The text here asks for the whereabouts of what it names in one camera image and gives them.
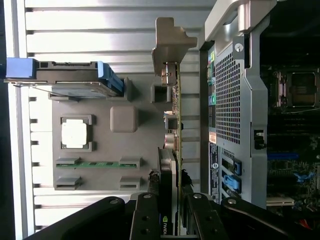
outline metal side panel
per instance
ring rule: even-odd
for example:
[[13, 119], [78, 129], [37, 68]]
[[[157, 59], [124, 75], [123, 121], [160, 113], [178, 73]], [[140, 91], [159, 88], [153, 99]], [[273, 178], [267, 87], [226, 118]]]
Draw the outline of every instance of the metal side panel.
[[233, 44], [214, 60], [216, 144], [222, 154], [242, 162], [242, 199], [262, 208], [267, 197], [267, 152], [255, 149], [254, 132], [267, 132], [267, 88], [260, 79], [259, 64], [259, 37], [267, 25], [262, 22], [251, 33], [250, 68], [245, 68], [243, 59], [234, 59]]
[[[123, 77], [139, 80], [143, 76], [148, 81], [150, 76], [152, 82], [151, 49], [156, 45], [156, 17], [174, 17], [177, 26], [186, 28], [190, 36], [197, 36], [214, 3], [212, 0], [4, 0], [7, 56], [56, 62], [100, 60], [110, 63]], [[182, 118], [185, 128], [192, 129], [184, 134], [182, 157], [190, 165], [187, 168], [194, 170], [191, 173], [194, 178], [198, 178], [199, 168], [191, 166], [200, 159], [199, 134], [194, 130], [200, 127], [198, 72], [196, 47], [181, 64], [181, 88], [185, 94], [182, 101], [188, 105]], [[61, 213], [71, 214], [73, 207], [81, 209], [109, 195], [131, 194], [54, 190], [51, 144], [54, 116], [52, 102], [45, 95], [9, 86], [15, 230], [19, 240], [66, 216], [52, 216], [61, 206], [65, 210]], [[193, 182], [194, 189], [199, 189], [200, 180]], [[69, 195], [78, 201], [67, 200]]]

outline screw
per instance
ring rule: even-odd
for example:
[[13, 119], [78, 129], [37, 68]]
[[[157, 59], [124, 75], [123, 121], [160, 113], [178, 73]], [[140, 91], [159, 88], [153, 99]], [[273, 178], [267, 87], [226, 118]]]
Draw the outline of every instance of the screw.
[[201, 194], [199, 194], [199, 193], [193, 195], [193, 197], [194, 197], [195, 199], [200, 199], [200, 198], [202, 198]]
[[110, 201], [111, 204], [117, 204], [118, 202], [119, 202], [119, 201], [118, 201], [117, 199]]
[[234, 199], [229, 199], [228, 200], [228, 204], [236, 204], [236, 203], [237, 203], [237, 201], [234, 200]]
[[238, 53], [240, 53], [240, 52], [243, 51], [244, 46], [243, 46], [241, 43], [237, 43], [236, 45], [234, 45], [234, 49], [235, 49]]

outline cable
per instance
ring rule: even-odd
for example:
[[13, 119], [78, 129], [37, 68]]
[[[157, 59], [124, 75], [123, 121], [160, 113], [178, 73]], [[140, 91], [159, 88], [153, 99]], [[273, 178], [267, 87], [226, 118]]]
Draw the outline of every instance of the cable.
[[309, 112], [309, 111], [315, 111], [315, 110], [320, 110], [320, 108], [308, 109], [308, 110], [303, 110], [303, 111], [283, 112], [282, 114], [299, 114], [299, 113], [304, 113], [304, 112]]
[[308, 223], [307, 223], [307, 220], [305, 220], [305, 219], [300, 219], [299, 222], [300, 222], [300, 224], [301, 224], [303, 227], [305, 227], [306, 229], [312, 230], [312, 228], [309, 227], [309, 225], [308, 225]]

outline ventilated metal panel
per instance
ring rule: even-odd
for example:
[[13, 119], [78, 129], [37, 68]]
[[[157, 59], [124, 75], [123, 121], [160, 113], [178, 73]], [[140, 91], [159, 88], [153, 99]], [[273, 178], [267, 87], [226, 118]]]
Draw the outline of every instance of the ventilated metal panel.
[[231, 151], [228, 151], [224, 148], [222, 148], [222, 154], [226, 155], [227, 157], [233, 159], [235, 157], [235, 154], [232, 153]]
[[216, 64], [215, 74], [217, 136], [240, 144], [240, 64], [232, 53]]

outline side panel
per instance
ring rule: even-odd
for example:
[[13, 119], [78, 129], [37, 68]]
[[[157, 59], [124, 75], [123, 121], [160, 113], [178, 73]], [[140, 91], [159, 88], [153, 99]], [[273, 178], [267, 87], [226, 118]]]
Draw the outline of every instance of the side panel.
[[[229, 157], [239, 160], [242, 164], [240, 175], [233, 174], [223, 167], [220, 169], [220, 188], [223, 188], [227, 181], [224, 175], [232, 176], [234, 182], [239, 183], [239, 190], [231, 190], [242, 199], [262, 208], [266, 207], [267, 197], [267, 152], [263, 147], [255, 149], [255, 132], [259, 131], [265, 135], [267, 131], [267, 88], [259, 73], [259, 36], [268, 25], [266, 21], [252, 31], [250, 43], [243, 50], [249, 52], [249, 68], [245, 68], [244, 57], [235, 57], [232, 43], [221, 54], [215, 56], [214, 60], [216, 144], [221, 152], [219, 163], [220, 166], [223, 165], [223, 161]], [[225, 151], [231, 156], [223, 159]]]
[[[211, 0], [197, 2], [191, 0], [121, 2], [106, 0], [76, 2], [6, 0], [5, 2], [6, 28], [12, 27], [11, 32], [7, 31], [9, 34], [6, 38], [7, 49], [10, 49], [8, 57], [30, 57], [39, 61], [56, 62], [104, 61], [110, 63], [117, 74], [128, 77], [133, 83], [136, 81], [138, 85], [142, 85], [145, 81], [146, 84], [142, 89], [147, 89], [153, 81], [160, 81], [153, 77], [151, 57], [151, 49], [156, 44], [156, 17], [175, 17], [177, 26], [184, 27], [188, 35], [197, 36], [214, 5], [214, 1]], [[185, 142], [183, 143], [182, 157], [184, 160], [183, 168], [189, 170], [194, 190], [197, 192], [200, 191], [200, 88], [198, 72], [199, 51], [198, 48], [194, 48], [185, 56], [181, 64], [181, 88], [184, 94], [182, 104], [189, 105], [188, 108], [182, 110], [182, 119], [186, 123], [185, 129], [188, 129], [184, 133]], [[15, 96], [20, 96], [20, 90], [16, 90], [12, 86], [10, 89], [9, 94], [12, 99]], [[66, 214], [72, 213], [77, 208], [86, 207], [106, 196], [118, 195], [121, 197], [130, 194], [118, 191], [55, 191], [52, 172], [54, 158], [51, 153], [53, 150], [52, 132], [55, 131], [52, 128], [52, 119], [56, 119], [57, 108], [52, 105], [52, 102], [47, 101], [46, 95], [40, 91], [30, 89], [29, 93], [23, 96], [24, 98], [18, 99], [18, 102], [14, 99], [10, 106], [13, 121], [11, 131], [12, 133], [17, 130], [23, 131], [23, 138], [27, 141], [24, 142], [20, 138], [20, 146], [18, 146], [19, 138], [16, 132], [17, 137], [12, 142], [12, 152], [15, 154], [17, 163], [21, 162], [22, 156], [26, 156], [24, 162], [28, 168], [23, 169], [25, 170], [23, 172], [32, 175], [32, 178], [29, 179], [33, 179], [33, 182], [25, 183], [29, 191], [29, 200], [24, 198], [24, 205], [21, 205], [19, 201], [16, 202], [17, 207], [20, 204], [20, 208], [17, 208], [18, 212], [23, 212], [20, 217], [16, 218], [16, 227], [21, 225], [19, 219], [22, 218], [28, 218], [28, 221], [23, 221], [28, 222], [28, 225], [32, 227], [28, 229], [26, 226], [23, 231], [21, 227], [18, 229], [21, 234], [17, 234], [17, 236], [26, 237], [35, 229], [40, 230], [65, 217]], [[32, 119], [30, 129], [27, 127], [27, 122], [25, 122], [23, 130], [17, 122], [14, 123], [14, 114], [17, 113], [16, 109], [19, 109], [21, 102], [29, 103], [29, 109], [24, 113], [19, 112], [18, 117]], [[158, 111], [155, 110], [157, 106], [150, 107], [153, 108], [152, 111]], [[90, 114], [90, 112], [80, 112], [79, 114]], [[157, 152], [156, 147], [159, 144], [157, 141], [153, 142], [154, 150], [148, 149], [148, 151]], [[146, 171], [147, 168], [155, 166], [155, 163], [150, 161], [150, 164], [146, 165]], [[14, 166], [13, 171], [16, 174], [14, 177], [17, 186], [20, 184], [21, 170], [21, 166]], [[15, 196], [15, 198], [21, 199], [25, 195], [21, 190], [16, 193], [17, 197]]]

